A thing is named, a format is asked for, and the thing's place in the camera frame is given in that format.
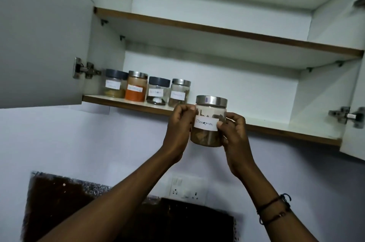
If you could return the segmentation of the person's left hand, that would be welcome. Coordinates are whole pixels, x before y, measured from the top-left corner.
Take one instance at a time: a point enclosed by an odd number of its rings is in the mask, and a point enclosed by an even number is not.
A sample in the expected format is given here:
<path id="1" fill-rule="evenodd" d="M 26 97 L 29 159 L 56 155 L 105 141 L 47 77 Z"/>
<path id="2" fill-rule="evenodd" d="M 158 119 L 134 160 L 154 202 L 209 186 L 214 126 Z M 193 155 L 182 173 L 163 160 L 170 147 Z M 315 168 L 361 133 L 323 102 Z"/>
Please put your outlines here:
<path id="1" fill-rule="evenodd" d="M 194 119 L 183 119 L 183 105 L 177 105 L 174 108 L 162 144 L 162 151 L 170 157 L 172 164 L 182 158 L 194 122 Z"/>

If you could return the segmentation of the person's right hand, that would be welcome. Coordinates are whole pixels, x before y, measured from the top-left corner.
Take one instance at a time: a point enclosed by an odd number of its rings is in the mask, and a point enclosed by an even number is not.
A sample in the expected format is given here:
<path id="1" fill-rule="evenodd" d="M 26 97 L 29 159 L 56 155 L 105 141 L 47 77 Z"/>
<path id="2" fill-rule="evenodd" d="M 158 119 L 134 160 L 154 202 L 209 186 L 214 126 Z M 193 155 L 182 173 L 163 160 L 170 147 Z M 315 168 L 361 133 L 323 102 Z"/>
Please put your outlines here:
<path id="1" fill-rule="evenodd" d="M 241 115 L 227 112 L 225 122 L 230 124 L 229 131 L 221 131 L 227 164 L 231 173 L 243 181 L 248 172 L 256 166 L 246 133 L 246 121 Z"/>

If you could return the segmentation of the steel-lid jar of brown sticks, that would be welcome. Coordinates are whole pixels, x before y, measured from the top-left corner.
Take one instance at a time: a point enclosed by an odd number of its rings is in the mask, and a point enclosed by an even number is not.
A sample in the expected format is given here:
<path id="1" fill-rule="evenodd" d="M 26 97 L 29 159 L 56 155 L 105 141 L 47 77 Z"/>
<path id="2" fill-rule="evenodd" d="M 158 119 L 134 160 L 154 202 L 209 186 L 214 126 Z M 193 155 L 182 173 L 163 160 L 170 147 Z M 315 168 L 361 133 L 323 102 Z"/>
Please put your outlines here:
<path id="1" fill-rule="evenodd" d="M 190 133 L 191 142 L 204 147 L 221 147 L 223 134 L 217 128 L 217 122 L 226 121 L 226 98 L 198 95 L 196 97 L 196 115 Z"/>

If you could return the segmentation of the person's left forearm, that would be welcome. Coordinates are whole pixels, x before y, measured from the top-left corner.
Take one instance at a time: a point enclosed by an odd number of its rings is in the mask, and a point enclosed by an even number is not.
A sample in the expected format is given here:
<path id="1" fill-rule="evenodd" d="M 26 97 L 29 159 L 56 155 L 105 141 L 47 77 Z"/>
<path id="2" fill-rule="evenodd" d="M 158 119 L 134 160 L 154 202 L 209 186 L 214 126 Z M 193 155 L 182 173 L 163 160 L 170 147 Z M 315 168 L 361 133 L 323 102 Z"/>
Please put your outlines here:
<path id="1" fill-rule="evenodd" d="M 112 242 L 172 165 L 160 148 L 110 191 L 75 212 L 38 242 Z"/>

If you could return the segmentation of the person's right forearm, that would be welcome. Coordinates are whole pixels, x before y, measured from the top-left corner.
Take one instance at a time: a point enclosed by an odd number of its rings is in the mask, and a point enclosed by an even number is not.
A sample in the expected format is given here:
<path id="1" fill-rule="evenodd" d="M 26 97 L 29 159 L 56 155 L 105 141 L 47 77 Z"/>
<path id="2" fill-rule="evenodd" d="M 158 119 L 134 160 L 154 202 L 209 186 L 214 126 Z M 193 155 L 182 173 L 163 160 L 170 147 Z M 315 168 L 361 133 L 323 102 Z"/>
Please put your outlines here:
<path id="1" fill-rule="evenodd" d="M 279 195 L 257 166 L 241 181 L 245 186 L 271 242 L 319 242 Z"/>

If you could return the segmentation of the steel-lid jar of brown spice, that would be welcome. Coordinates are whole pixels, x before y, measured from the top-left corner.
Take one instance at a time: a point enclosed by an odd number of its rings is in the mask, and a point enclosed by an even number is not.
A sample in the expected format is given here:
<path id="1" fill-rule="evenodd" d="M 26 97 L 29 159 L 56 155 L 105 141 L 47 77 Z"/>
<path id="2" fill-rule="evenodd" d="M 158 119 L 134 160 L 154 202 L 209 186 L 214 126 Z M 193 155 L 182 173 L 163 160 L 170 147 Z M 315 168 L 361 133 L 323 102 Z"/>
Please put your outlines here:
<path id="1" fill-rule="evenodd" d="M 188 102 L 190 86 L 191 81 L 177 78 L 172 79 L 168 106 L 175 108 L 177 105 L 186 104 Z"/>

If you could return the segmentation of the black-lid jar with white pieces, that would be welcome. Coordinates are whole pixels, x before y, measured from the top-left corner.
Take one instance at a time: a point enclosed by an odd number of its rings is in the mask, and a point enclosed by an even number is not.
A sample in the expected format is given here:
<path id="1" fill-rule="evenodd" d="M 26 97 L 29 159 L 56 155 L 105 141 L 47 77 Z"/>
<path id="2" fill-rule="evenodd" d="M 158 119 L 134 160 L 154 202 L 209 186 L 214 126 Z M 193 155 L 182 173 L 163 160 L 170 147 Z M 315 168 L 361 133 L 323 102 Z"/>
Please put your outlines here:
<path id="1" fill-rule="evenodd" d="M 150 76 L 146 102 L 152 105 L 165 106 L 168 101 L 171 80 Z"/>

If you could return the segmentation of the steel-lid jar of orange powder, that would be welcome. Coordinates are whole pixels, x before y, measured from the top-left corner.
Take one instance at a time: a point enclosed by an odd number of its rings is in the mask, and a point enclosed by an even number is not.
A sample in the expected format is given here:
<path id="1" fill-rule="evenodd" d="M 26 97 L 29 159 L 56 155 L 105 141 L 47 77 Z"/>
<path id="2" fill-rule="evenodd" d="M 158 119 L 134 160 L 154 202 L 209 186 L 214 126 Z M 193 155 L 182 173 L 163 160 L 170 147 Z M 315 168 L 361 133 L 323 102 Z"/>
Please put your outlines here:
<path id="1" fill-rule="evenodd" d="M 129 71 L 125 99 L 134 102 L 144 102 L 148 86 L 148 74 Z"/>

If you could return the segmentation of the brown-edged cabinet shelf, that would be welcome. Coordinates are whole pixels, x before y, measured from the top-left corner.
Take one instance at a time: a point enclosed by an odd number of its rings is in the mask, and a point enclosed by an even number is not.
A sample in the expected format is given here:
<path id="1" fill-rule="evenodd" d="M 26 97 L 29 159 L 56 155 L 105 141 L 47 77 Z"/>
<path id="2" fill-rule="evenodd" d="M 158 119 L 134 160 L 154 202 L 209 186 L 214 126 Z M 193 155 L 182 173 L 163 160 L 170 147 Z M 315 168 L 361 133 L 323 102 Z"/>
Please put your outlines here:
<path id="1" fill-rule="evenodd" d="M 127 42 L 289 69 L 362 59 L 364 50 L 242 32 L 94 7 L 94 14 Z"/>

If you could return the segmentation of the black-lid jar of yellow grains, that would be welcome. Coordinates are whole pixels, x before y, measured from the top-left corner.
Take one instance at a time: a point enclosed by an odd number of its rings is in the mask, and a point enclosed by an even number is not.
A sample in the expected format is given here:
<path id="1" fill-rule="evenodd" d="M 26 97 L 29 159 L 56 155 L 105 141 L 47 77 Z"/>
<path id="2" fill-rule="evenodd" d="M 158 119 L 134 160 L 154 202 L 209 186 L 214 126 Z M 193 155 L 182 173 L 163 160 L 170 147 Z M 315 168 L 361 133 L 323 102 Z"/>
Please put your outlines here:
<path id="1" fill-rule="evenodd" d="M 104 95 L 113 98 L 125 98 L 128 76 L 127 72 L 106 69 L 103 88 Z"/>

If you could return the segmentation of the steel cabinet hinge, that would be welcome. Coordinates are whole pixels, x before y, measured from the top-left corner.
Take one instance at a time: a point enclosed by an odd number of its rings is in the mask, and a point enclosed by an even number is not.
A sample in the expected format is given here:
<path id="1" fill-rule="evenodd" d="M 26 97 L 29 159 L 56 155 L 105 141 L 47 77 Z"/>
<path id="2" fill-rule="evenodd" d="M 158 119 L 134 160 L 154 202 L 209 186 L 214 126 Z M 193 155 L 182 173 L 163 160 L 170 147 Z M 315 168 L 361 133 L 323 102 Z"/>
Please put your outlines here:
<path id="1" fill-rule="evenodd" d="M 82 74 L 85 75 L 85 79 L 92 79 L 94 76 L 102 75 L 102 71 L 96 69 L 93 63 L 86 62 L 86 65 L 84 65 L 82 60 L 78 57 L 75 58 L 73 66 L 74 79 L 79 79 Z"/>
<path id="2" fill-rule="evenodd" d="M 342 106 L 339 110 L 328 111 L 328 115 L 337 119 L 341 124 L 353 123 L 353 127 L 363 129 L 365 126 L 365 107 L 359 107 L 357 111 L 351 113 L 349 106 Z"/>

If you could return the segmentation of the dark speckled stone slab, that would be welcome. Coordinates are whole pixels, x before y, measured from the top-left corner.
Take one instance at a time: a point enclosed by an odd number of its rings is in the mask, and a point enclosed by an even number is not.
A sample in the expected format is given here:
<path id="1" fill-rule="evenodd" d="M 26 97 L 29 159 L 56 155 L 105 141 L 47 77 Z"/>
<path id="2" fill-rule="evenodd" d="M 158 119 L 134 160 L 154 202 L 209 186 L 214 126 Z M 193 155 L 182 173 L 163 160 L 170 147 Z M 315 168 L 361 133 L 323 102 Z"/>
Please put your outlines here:
<path id="1" fill-rule="evenodd" d="M 239 242 L 234 216 L 148 195 L 133 173 L 114 187 L 32 172 L 22 242 Z"/>

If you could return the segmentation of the white cabinet door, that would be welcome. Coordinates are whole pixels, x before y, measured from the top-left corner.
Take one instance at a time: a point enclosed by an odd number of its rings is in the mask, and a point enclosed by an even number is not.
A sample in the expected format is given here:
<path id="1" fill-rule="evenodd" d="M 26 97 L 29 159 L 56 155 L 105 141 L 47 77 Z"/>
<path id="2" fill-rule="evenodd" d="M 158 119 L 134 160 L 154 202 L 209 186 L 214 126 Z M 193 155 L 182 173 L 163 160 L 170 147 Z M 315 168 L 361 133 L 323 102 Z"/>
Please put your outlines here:
<path id="1" fill-rule="evenodd" d="M 363 123 L 347 121 L 340 152 L 365 161 L 365 52 L 355 83 L 350 113 L 354 114 L 360 108 L 363 108 L 364 121 Z"/>
<path id="2" fill-rule="evenodd" d="M 0 0 L 0 109 L 78 105 L 93 0 Z"/>

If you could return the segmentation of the white wall cabinet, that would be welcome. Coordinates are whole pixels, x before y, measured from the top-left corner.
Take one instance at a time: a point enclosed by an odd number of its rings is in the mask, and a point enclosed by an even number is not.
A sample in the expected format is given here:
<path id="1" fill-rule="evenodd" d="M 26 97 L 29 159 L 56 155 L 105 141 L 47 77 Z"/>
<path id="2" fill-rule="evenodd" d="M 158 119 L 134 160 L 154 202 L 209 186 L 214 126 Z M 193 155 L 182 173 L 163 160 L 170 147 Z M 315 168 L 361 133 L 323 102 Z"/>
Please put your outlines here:
<path id="1" fill-rule="evenodd" d="M 88 62 L 191 81 L 249 129 L 340 147 L 365 136 L 365 7 L 313 13 L 229 0 L 94 0 Z"/>

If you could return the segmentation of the white wall switch socket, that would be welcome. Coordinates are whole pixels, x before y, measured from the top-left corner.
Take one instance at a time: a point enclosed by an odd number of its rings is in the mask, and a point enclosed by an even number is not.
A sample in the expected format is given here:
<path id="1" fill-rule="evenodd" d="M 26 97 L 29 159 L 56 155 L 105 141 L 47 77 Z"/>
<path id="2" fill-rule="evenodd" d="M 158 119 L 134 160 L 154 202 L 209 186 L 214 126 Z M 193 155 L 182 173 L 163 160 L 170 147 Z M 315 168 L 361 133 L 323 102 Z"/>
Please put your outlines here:
<path id="1" fill-rule="evenodd" d="M 168 198 L 204 205 L 208 192 L 206 180 L 198 177 L 172 176 Z"/>

